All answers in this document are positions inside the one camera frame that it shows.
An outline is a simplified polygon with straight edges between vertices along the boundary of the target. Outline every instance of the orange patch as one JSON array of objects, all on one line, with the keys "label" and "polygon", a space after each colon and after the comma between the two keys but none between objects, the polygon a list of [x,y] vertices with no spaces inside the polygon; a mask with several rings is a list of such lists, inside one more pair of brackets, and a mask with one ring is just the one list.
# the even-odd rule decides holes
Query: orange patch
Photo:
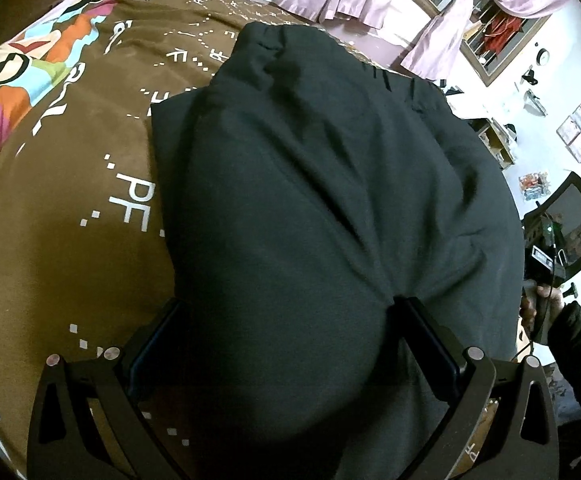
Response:
[{"label": "orange patch", "polygon": [[0,104],[10,131],[30,111],[28,92],[19,86],[0,86]]},{"label": "orange patch", "polygon": [[78,15],[75,23],[61,33],[61,38],[59,38],[55,46],[48,51],[45,60],[51,63],[67,60],[75,41],[80,40],[91,31],[91,18],[92,16],[84,14]]}]

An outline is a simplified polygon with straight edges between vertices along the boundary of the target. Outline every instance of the clock face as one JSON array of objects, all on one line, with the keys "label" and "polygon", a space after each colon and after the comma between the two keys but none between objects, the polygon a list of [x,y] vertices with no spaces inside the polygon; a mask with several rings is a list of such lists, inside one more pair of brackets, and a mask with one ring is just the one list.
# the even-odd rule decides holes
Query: clock face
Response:
[{"label": "clock face", "polygon": [[549,51],[546,50],[545,48],[541,49],[538,53],[537,53],[537,64],[539,66],[544,66],[546,65],[546,63],[549,62],[549,59],[551,59],[551,54],[549,54]]}]

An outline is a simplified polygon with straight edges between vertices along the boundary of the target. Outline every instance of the person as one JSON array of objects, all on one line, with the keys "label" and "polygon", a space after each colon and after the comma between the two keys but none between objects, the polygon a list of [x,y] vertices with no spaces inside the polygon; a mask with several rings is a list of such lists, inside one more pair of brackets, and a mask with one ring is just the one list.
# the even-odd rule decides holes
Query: person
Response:
[{"label": "person", "polygon": [[[557,288],[548,285],[537,287],[538,297],[549,298],[549,348],[559,370],[571,384],[575,398],[581,406],[581,306],[573,301],[565,305],[564,297]],[[522,298],[520,316],[522,325],[533,328],[537,311],[529,298]],[[581,420],[558,427],[559,478],[581,479]]]}]

